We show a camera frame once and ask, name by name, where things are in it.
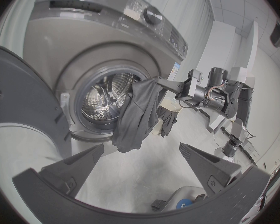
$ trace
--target floor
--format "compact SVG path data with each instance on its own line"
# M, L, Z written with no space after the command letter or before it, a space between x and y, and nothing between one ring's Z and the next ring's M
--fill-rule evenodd
M206 130L208 118L193 109L182 109L177 123L164 138L149 134L139 150L114 152L99 159L76 199L87 204L120 212L152 212L155 199L167 200L182 186L202 187L179 152L186 143L213 154L218 145L213 133ZM216 142L224 146L228 140L221 131ZM249 159L240 151L235 162L244 172Z

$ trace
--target wire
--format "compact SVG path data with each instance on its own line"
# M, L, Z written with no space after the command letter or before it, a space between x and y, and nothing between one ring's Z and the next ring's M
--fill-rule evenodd
M217 144L216 140L215 140L215 132L214 132L214 141ZM219 144L217 144L219 147L221 147Z
M252 91L252 93L254 92L254 88L241 88L241 89L237 89L237 90L235 90L235 91L233 91L233 92L236 92L236 91L241 91L241 90L246 90L246 89L252 89L253 91Z
M213 98L213 99L211 99L211 98L210 98L210 92L211 92L213 89L220 88L220 87L222 87L222 86L224 86L224 85L225 85L225 83L222 83L221 85L216 85L216 86L211 87L211 88L208 90L207 98L208 98L209 100L215 100L215 99L222 98L222 97L219 97L219 98Z
M180 104L180 101L179 101L179 105L181 106L181 107L183 107L183 108L192 108L194 105L191 105L191 106L188 106L188 107L185 107L185 106L182 106L181 104Z
M247 130L247 132L251 135L251 137L247 138L247 139L251 139L251 138L255 138L256 136L252 135L249 130Z

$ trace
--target front-load washing machine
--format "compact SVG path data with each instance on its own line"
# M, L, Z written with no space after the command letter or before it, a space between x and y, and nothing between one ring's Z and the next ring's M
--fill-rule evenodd
M89 143L112 140L131 83L173 79L186 53L179 32L144 0L36 0L23 47L71 136Z

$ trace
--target black cloth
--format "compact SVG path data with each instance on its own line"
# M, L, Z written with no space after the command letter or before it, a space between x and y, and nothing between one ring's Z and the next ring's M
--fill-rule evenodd
M112 144L121 153L140 149L142 140L158 122L156 113L159 92L158 78L133 83L120 109Z
M157 110L157 115L163 120L161 136L164 138L169 134L172 129L173 124L175 124L178 112L170 111L162 106Z

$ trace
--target laundry basket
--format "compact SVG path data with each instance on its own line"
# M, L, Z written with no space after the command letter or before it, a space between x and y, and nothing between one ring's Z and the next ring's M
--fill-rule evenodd
M172 98L165 97L161 103L161 106L166 108L167 110L179 112L182 110L182 107L179 105L179 103ZM162 130L163 120L159 119L158 123L153 127L153 130L151 133L153 134L159 134Z

